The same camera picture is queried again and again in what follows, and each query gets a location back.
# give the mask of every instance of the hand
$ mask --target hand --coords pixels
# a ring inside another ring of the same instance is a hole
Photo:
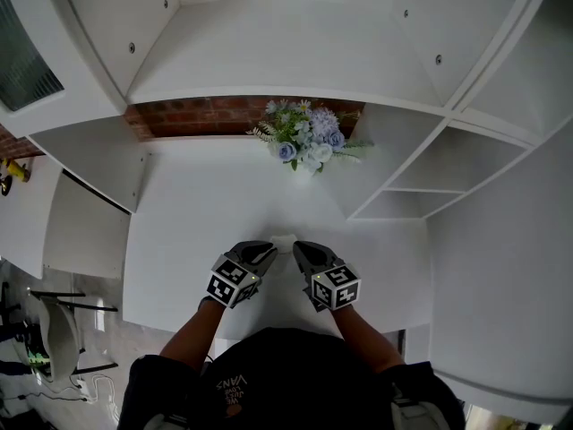
[[[314,242],[296,241],[293,253],[308,285],[304,292],[317,312],[326,308],[335,311],[358,300],[360,278],[331,249]]]
[[[239,242],[213,265],[207,293],[222,305],[235,307],[258,292],[261,278],[276,256],[277,248],[271,242]]]

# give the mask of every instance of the white wall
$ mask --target white wall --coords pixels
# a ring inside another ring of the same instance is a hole
[[[471,394],[474,404],[545,423],[573,401],[572,155],[569,123],[505,175],[428,220],[434,368],[508,394],[565,400],[549,412]]]

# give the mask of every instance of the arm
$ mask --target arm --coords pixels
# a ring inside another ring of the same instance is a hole
[[[346,344],[374,373],[404,364],[394,346],[374,330],[351,305],[332,311],[332,316]]]
[[[214,300],[204,301],[199,310],[161,350],[162,357],[180,361],[201,372],[225,307]]]

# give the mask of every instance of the floor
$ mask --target floor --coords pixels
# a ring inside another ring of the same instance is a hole
[[[37,412],[59,430],[107,430],[115,429],[115,415],[121,412],[125,387],[129,378],[129,369],[135,359],[145,354],[157,354],[169,341],[172,334],[169,331],[147,328],[135,323],[124,322],[122,317],[123,282],[114,279],[100,279],[69,272],[45,269],[43,280],[38,280],[7,261],[0,263],[0,281],[10,284],[7,299],[8,305],[20,303],[21,311],[11,315],[12,323],[22,319],[38,321],[38,301],[28,295],[28,288],[44,291],[83,291],[89,295],[86,304],[112,305],[119,309],[118,313],[76,309],[75,318],[81,334],[82,345],[86,351],[81,354],[80,367],[100,366],[116,362],[119,367],[106,370],[103,374],[113,381],[115,389],[115,404],[108,380],[98,380],[98,401],[91,404],[82,401],[49,400],[43,396],[30,396],[26,400],[8,400],[5,410],[0,411],[7,416],[15,416],[29,409]],[[398,343],[398,333],[386,335],[395,345]],[[219,347],[223,340],[216,340],[211,351],[216,357],[220,350],[228,348],[228,344]],[[0,358],[4,361],[22,361],[26,353],[23,344],[15,340],[0,343]],[[92,383],[94,374],[85,374],[82,380],[88,384],[92,397],[95,390]],[[72,388],[69,380],[60,383],[42,383],[35,375],[5,376],[0,374],[0,390],[4,399],[17,397],[21,394],[39,392],[52,397],[68,399],[80,398],[80,393]]]

